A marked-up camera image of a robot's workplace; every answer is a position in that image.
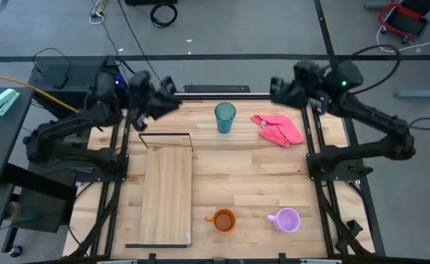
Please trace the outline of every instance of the pink towel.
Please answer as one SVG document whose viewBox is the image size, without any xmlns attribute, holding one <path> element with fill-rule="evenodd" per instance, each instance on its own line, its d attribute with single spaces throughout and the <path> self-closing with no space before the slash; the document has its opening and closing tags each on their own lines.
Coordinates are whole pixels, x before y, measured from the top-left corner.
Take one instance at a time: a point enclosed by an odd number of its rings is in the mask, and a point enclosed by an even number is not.
<svg viewBox="0 0 430 264">
<path fill-rule="evenodd" d="M 283 147 L 290 144 L 303 142 L 303 136 L 295 128 L 291 119 L 283 115 L 259 115 L 251 117 L 251 120 L 263 128 L 259 135 L 270 142 L 277 143 Z"/>
</svg>

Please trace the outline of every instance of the wooden tabletop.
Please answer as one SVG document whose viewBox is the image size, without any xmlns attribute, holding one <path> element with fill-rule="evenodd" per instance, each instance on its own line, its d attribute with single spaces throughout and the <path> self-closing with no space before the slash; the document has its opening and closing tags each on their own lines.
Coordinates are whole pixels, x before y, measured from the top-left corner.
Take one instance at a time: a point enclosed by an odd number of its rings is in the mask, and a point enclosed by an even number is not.
<svg viewBox="0 0 430 264">
<path fill-rule="evenodd" d="M 327 256 L 316 191 L 305 160 L 306 139 L 285 149 L 260 137 L 261 128 L 250 120 L 255 114 L 283 114 L 290 117 L 305 136 L 301 112 L 267 100 L 233 100 L 230 102 L 236 107 L 236 117 L 232 130 L 220 134 L 214 116 L 214 108 L 220 102 L 186 101 L 179 111 L 157 122 L 149 121 L 145 131 L 191 134 L 194 148 L 192 245 L 187 249 L 125 248 L 127 243 L 139 243 L 147 156 L 147 149 L 132 129 L 128 143 L 128 177 L 120 193 L 112 259 L 147 259 L 150 253 L 156 253 L 159 259 L 277 258 L 279 252 L 292 258 Z M 313 115 L 310 113 L 309 117 L 314 128 Z M 347 144 L 341 119 L 326 114 L 321 122 L 327 144 Z M 112 128 L 105 128 L 102 133 L 94 129 L 89 148 L 108 147 L 111 131 Z M 318 151 L 316 133 L 313 133 L 313 140 Z M 364 230 L 357 239 L 373 251 L 362 200 L 344 182 L 336 182 L 335 187 L 342 220 L 358 221 Z M 100 193 L 101 184 L 95 183 L 75 203 L 70 226 L 79 240 L 85 238 L 95 223 Z M 267 214 L 275 214 L 284 207 L 297 210 L 301 217 L 301 226 L 294 233 L 281 233 L 266 220 Z M 220 208 L 231 209 L 237 217 L 230 233 L 217 232 L 211 223 L 204 221 L 205 216 L 213 215 Z M 331 221 L 329 225 L 335 243 L 335 228 Z M 106 230 L 107 227 L 103 227 L 98 252 L 103 252 Z M 63 254 L 70 254 L 77 246 L 68 235 Z"/>
</svg>

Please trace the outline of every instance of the gray floor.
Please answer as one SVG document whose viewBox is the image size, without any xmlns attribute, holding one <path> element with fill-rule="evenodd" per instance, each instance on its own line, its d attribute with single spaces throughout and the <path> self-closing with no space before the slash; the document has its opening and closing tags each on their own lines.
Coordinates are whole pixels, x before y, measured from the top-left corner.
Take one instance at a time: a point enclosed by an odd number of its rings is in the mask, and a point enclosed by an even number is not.
<svg viewBox="0 0 430 264">
<path fill-rule="evenodd" d="M 363 10 L 363 0 L 321 0 L 336 54 L 350 54 L 376 42 L 377 13 Z M 0 56 L 31 56 L 40 49 L 58 48 L 66 55 L 113 54 L 102 26 L 88 24 L 91 2 L 87 0 L 14 0 L 0 19 Z M 146 54 L 326 54 L 316 10 L 311 0 L 180 0 L 174 26 L 157 29 L 144 14 L 124 5 L 131 25 Z M 149 12 L 151 7 L 140 7 Z M 139 55 L 115 0 L 106 8 L 106 26 L 122 55 Z M 392 35 L 383 43 L 400 46 Z M 430 27 L 416 44 L 430 41 Z M 381 54 L 371 51 L 370 54 Z M 405 51 L 430 54 L 430 45 Z M 44 55 L 55 56 L 53 52 Z M 288 60 L 157 61 L 160 76 L 172 76 L 178 89 L 184 84 L 245 84 L 254 92 L 267 92 L 269 79 L 293 78 Z M 366 84 L 385 76 L 392 62 L 358 62 Z M 129 62 L 133 69 L 146 69 L 144 62 Z M 31 62 L 0 63 L 0 74 L 26 81 Z M 0 87 L 14 87 L 0 81 Z M 396 100 L 397 89 L 430 88 L 430 62 L 402 62 L 385 84 L 360 99 L 406 120 L 430 117 L 430 102 Z M 25 128 L 33 129 L 51 119 L 42 109 L 31 107 Z M 360 142 L 380 138 L 379 133 L 356 124 Z M 430 132 L 413 131 L 418 154 L 406 162 L 383 158 L 365 161 L 375 169 L 369 176 L 373 202 L 387 255 L 430 258 Z M 21 131 L 19 140 L 27 135 Z M 27 167 L 24 148 L 15 146 L 11 162 Z M 25 248 L 17 259 L 0 253 L 0 263 L 27 263 L 61 256 L 67 230 L 57 234 L 20 230 L 16 243 Z M 0 248 L 4 232 L 0 234 Z"/>
</svg>

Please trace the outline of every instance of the purple mug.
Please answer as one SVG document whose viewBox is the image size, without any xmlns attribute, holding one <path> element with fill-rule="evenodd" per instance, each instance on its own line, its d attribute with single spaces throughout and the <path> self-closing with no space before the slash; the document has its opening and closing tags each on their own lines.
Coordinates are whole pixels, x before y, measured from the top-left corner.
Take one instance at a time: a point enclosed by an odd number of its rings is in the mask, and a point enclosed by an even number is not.
<svg viewBox="0 0 430 264">
<path fill-rule="evenodd" d="M 300 215 L 292 208 L 283 208 L 275 216 L 268 215 L 267 220 L 280 232 L 295 232 L 300 227 Z"/>
</svg>

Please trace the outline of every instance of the orange mug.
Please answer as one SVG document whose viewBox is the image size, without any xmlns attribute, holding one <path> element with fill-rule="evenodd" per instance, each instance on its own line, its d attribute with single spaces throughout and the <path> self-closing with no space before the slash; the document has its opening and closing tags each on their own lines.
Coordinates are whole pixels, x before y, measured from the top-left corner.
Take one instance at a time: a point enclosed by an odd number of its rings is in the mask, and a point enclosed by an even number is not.
<svg viewBox="0 0 430 264">
<path fill-rule="evenodd" d="M 228 209 L 220 209 L 214 216 L 206 216 L 205 220 L 214 223 L 215 229 L 220 232 L 229 232 L 236 224 L 235 214 Z"/>
</svg>

